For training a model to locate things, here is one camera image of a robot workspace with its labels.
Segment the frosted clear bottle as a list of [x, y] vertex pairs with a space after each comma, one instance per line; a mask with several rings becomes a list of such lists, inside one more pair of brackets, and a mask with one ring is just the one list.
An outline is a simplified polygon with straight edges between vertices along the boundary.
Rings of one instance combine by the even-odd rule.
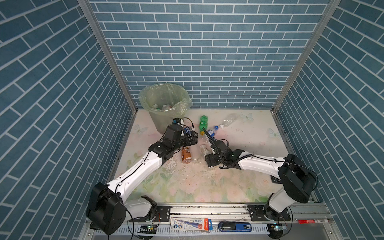
[[193, 148], [191, 149], [191, 157], [192, 163], [198, 164], [201, 162], [201, 152], [199, 149]]

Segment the orange brown drink bottle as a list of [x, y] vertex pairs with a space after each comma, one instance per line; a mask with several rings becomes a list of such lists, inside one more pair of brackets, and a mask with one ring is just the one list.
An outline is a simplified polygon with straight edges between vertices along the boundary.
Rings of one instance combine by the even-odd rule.
[[182, 163], [189, 164], [192, 161], [192, 155], [189, 147], [184, 147], [182, 150]]

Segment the small blue label bottle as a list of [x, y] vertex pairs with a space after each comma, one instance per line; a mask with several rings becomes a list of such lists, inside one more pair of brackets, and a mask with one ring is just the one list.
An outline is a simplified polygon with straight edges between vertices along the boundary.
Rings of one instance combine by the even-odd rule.
[[218, 129], [219, 129], [218, 126], [213, 126], [211, 129], [207, 130], [208, 134], [204, 134], [203, 136], [204, 142], [206, 143], [209, 142], [209, 136], [213, 139]]

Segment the clear ribbed crushed bottle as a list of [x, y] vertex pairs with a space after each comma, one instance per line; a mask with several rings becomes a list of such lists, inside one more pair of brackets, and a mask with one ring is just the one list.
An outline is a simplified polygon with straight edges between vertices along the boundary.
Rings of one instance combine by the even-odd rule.
[[232, 123], [234, 123], [238, 118], [238, 115], [237, 114], [230, 114], [228, 115], [223, 121], [222, 123], [219, 125], [219, 127], [221, 129], [223, 128], [226, 128], [228, 126], [230, 126]]

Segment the clear green label bottle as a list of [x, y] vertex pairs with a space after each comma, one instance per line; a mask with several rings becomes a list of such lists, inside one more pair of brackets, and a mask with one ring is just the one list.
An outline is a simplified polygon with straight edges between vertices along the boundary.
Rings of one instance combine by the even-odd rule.
[[206, 145], [202, 144], [200, 146], [200, 150], [201, 150], [201, 153], [202, 153], [202, 156], [205, 157], [207, 155], [209, 155], [211, 153], [211, 151], [207, 148]]

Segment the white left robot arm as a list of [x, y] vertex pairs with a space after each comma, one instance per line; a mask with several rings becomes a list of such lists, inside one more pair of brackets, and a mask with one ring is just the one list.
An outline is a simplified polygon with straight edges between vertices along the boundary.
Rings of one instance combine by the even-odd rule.
[[159, 169], [184, 147], [196, 145], [199, 134], [183, 124], [168, 125], [163, 137], [125, 173], [107, 184], [97, 183], [90, 193], [86, 217], [106, 235], [112, 235], [126, 222], [143, 218], [152, 221], [157, 203], [147, 196], [128, 201], [130, 194], [152, 172]]

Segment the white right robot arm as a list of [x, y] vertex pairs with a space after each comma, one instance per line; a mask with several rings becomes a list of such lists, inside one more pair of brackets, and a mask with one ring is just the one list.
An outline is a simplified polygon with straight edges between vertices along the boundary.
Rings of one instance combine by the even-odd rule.
[[306, 204], [316, 189], [318, 175], [295, 155], [274, 158], [251, 154], [244, 150], [231, 150], [229, 142], [217, 140], [205, 132], [211, 144], [212, 153], [205, 156], [208, 167], [238, 169], [260, 172], [280, 180], [282, 188], [271, 194], [263, 207], [263, 214], [270, 221], [277, 221], [294, 203]]

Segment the green lined trash bin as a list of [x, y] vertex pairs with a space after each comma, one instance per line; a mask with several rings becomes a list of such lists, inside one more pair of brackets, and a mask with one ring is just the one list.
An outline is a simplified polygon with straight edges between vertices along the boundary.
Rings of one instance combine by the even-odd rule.
[[165, 133], [173, 119], [183, 118], [192, 106], [186, 89], [167, 83], [145, 87], [139, 93], [139, 101], [161, 134]]

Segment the green plastic bottle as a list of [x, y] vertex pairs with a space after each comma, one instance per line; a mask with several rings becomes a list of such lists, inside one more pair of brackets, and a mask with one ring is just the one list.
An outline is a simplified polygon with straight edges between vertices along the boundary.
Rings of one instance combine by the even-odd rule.
[[208, 130], [208, 117], [206, 115], [200, 117], [199, 129], [200, 135], [202, 136], [205, 134], [205, 131]]

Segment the black calculator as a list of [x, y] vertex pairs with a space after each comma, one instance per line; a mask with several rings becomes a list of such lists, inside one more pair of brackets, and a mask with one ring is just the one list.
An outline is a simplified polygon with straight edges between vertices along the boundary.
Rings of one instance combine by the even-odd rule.
[[282, 184], [281, 180], [274, 176], [271, 176], [271, 181], [273, 184]]

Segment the blue black device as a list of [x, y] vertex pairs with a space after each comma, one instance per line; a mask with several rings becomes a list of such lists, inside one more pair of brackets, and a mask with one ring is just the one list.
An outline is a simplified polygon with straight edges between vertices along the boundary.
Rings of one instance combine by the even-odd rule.
[[218, 229], [223, 233], [248, 233], [252, 231], [252, 225], [250, 223], [242, 222], [220, 222], [218, 224]]

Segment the red marker pen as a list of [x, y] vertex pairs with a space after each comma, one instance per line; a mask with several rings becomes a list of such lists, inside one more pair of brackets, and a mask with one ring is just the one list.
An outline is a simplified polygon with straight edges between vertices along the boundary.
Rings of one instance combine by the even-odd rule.
[[328, 219], [320, 219], [320, 220], [298, 220], [299, 224], [324, 224], [328, 223]]

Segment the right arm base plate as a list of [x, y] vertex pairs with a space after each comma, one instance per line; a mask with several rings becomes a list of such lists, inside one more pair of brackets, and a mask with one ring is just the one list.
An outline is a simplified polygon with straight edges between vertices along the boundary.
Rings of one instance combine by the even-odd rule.
[[247, 205], [246, 209], [250, 213], [252, 222], [288, 222], [292, 220], [290, 211], [287, 208], [285, 208], [281, 213], [276, 212], [270, 207], [265, 208], [265, 206], [262, 205]]

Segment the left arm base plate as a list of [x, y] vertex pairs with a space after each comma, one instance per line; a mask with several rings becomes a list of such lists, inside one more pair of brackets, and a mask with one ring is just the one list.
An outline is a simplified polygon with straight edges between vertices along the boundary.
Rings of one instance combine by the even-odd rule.
[[171, 206], [157, 206], [151, 209], [147, 216], [134, 218], [135, 222], [167, 223], [170, 221]]

